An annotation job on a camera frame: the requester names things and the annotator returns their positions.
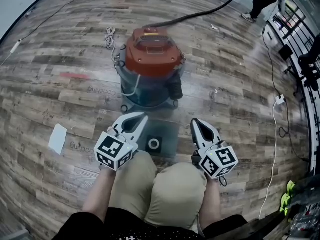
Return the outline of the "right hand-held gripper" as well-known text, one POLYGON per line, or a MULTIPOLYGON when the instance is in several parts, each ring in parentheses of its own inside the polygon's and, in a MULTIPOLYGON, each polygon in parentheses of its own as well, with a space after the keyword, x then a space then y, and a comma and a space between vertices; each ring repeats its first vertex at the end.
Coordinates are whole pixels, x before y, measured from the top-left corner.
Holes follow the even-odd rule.
POLYGON ((190 123, 193 143, 199 150, 191 156, 192 164, 210 179, 229 174, 238 164, 234 149, 221 140, 218 130, 208 122, 193 118, 190 123))

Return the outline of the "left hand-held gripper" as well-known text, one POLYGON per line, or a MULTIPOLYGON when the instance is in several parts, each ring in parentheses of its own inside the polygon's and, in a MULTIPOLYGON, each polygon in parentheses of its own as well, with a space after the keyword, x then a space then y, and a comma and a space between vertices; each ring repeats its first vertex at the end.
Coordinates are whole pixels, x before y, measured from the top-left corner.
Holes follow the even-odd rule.
POLYGON ((139 147, 136 142, 148 120, 145 112, 131 112, 120 116, 114 122, 114 128, 110 127, 100 135, 94 147, 95 159, 103 166, 118 171, 134 157, 139 147))

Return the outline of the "person's right forearm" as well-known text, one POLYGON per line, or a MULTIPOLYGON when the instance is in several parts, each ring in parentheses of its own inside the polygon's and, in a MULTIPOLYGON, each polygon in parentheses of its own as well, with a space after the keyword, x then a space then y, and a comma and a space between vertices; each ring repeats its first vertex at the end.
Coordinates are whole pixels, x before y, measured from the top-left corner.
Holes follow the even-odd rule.
POLYGON ((207 177, 206 190, 199 211, 199 225, 201 230, 222 219, 219 180, 207 177))

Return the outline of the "person's left forearm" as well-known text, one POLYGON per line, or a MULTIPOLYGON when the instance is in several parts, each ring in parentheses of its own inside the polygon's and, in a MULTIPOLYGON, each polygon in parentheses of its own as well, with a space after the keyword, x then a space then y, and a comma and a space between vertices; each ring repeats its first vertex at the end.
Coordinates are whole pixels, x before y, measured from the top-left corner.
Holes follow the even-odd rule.
POLYGON ((83 204, 82 211, 105 221, 117 172, 104 167, 96 178, 83 204))

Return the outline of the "person's beige trousers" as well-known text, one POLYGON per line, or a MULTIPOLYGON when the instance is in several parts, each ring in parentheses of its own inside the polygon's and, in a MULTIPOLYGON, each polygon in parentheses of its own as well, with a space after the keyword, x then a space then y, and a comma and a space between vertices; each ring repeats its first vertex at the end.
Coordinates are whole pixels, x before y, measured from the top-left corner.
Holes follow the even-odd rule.
POLYGON ((191 163, 161 172, 151 155, 139 151, 117 171, 109 206, 153 226, 190 229, 202 207, 207 180, 191 163))

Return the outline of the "red-lidded vacuum cleaner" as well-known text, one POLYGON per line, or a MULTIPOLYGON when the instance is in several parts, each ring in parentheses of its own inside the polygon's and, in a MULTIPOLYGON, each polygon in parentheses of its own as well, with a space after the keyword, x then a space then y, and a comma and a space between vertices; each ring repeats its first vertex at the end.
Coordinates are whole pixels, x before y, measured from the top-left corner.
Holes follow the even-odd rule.
POLYGON ((178 108, 186 57, 167 30, 135 29, 113 62, 120 77, 123 113, 178 108))

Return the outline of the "white paper sheet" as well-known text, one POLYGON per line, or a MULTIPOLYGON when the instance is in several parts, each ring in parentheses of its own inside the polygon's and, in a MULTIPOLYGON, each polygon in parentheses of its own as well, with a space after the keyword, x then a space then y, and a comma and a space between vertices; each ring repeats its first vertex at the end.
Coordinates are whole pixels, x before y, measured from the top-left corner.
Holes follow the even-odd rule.
POLYGON ((56 124, 50 136, 48 147, 58 155, 61 155, 66 141, 67 129, 60 124, 56 124))

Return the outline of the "red tape strip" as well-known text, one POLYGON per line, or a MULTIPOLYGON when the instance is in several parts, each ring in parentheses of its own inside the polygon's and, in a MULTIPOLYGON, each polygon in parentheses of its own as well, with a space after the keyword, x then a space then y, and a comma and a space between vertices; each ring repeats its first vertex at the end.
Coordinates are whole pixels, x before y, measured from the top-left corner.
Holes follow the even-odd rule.
POLYGON ((86 74, 79 74, 79 73, 73 73, 73 72, 61 72, 59 75, 61 77, 66 77, 66 78, 79 78, 79 79, 89 79, 90 78, 86 74))

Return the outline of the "person's black speckled shirt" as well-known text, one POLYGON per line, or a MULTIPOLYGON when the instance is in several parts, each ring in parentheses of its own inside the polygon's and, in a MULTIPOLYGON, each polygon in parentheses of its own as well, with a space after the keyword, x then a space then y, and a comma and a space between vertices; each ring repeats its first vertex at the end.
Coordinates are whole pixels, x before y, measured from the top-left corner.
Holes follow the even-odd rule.
POLYGON ((173 226, 153 226, 120 208, 109 208, 105 221, 89 212, 70 216, 52 240, 209 240, 244 226, 242 215, 209 225, 200 234, 173 226))

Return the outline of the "black metal railing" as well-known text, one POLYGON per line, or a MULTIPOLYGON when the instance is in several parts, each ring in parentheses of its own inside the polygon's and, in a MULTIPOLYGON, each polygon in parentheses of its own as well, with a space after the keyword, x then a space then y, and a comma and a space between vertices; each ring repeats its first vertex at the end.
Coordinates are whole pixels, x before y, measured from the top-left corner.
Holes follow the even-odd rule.
MULTIPOLYGON (((301 103, 304 105, 309 135, 309 158, 307 163, 309 171, 314 175, 318 175, 320 174, 320 79, 317 80, 319 90, 313 91, 310 86, 306 85, 306 78, 296 79, 289 71, 285 73, 285 70, 291 66, 291 72, 297 74, 300 78, 303 77, 298 59, 310 51, 318 34, 315 35, 302 16, 289 5, 286 6, 285 15, 276 14, 266 24, 268 28, 264 29, 263 32, 269 36, 274 34, 281 44, 280 49, 284 45, 288 45, 293 51, 293 55, 284 60, 287 65, 283 73, 295 80, 293 96, 300 98, 301 103)), ((314 65, 316 67, 314 73, 320 73, 320 55, 314 65)))

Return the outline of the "small black box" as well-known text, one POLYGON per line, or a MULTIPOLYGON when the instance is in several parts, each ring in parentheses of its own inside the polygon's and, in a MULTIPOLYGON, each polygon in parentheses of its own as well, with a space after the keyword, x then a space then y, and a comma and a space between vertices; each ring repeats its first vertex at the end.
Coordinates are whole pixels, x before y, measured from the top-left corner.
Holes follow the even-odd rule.
POLYGON ((292 49, 287 44, 285 44, 278 53, 284 61, 288 60, 293 55, 292 49))

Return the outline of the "black office chair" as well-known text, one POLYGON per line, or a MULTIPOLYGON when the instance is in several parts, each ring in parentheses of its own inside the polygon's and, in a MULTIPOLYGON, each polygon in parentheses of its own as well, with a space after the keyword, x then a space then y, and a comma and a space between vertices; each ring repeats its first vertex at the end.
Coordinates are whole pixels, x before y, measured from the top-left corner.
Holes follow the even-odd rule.
POLYGON ((294 74, 290 71, 292 68, 289 66, 284 73, 290 72, 297 80, 302 80, 306 78, 306 85, 311 87, 315 92, 319 90, 318 79, 320 79, 320 73, 316 71, 315 63, 320 55, 320 33, 315 37, 313 45, 310 51, 306 54, 301 55, 298 58, 298 64, 301 68, 302 77, 298 77, 297 74, 294 74))

